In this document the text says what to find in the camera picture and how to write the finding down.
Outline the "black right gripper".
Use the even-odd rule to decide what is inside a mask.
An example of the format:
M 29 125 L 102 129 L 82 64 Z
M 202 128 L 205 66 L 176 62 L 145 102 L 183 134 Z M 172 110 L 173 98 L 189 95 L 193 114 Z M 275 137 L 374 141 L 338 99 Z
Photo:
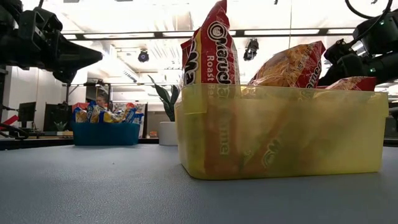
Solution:
M 397 80 L 397 52 L 370 57 L 356 54 L 353 44 L 344 39 L 337 40 L 327 48 L 324 57 L 332 64 L 326 75 L 319 79 L 319 86 L 329 86 L 334 82 L 348 77 L 376 77 L 377 84 Z

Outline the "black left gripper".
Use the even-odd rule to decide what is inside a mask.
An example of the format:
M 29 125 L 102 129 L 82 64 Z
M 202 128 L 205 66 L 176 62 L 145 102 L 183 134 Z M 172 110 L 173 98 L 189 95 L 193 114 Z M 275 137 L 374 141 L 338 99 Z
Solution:
M 58 70 L 57 48 L 41 37 L 34 40 L 18 38 L 15 30 L 1 33 L 1 65 L 17 66 L 23 69 L 37 67 Z M 76 70 L 103 59 L 103 54 L 73 42 L 60 44 L 60 66 L 67 70 L 54 71 L 53 76 L 62 83 L 71 83 Z

